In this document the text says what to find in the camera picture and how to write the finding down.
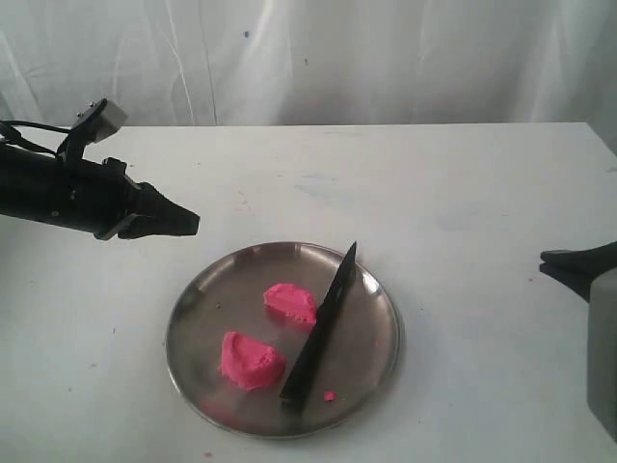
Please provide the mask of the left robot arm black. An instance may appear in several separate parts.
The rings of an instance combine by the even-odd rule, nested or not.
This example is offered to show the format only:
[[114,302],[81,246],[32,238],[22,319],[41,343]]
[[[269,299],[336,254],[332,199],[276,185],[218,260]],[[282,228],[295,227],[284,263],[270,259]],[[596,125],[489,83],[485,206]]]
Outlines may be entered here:
[[133,181],[118,159],[68,165],[11,147],[1,149],[1,213],[98,240],[191,236],[200,224],[199,215],[151,184]]

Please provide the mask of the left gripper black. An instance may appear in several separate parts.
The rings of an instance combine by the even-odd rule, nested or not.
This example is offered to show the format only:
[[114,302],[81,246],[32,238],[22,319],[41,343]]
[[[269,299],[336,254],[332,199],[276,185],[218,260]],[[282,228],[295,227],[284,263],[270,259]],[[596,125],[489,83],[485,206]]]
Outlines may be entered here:
[[132,240],[147,236],[192,236],[199,215],[160,193],[147,182],[134,182],[126,164],[81,160],[69,167],[44,159],[42,221],[88,232],[100,240],[114,235]]

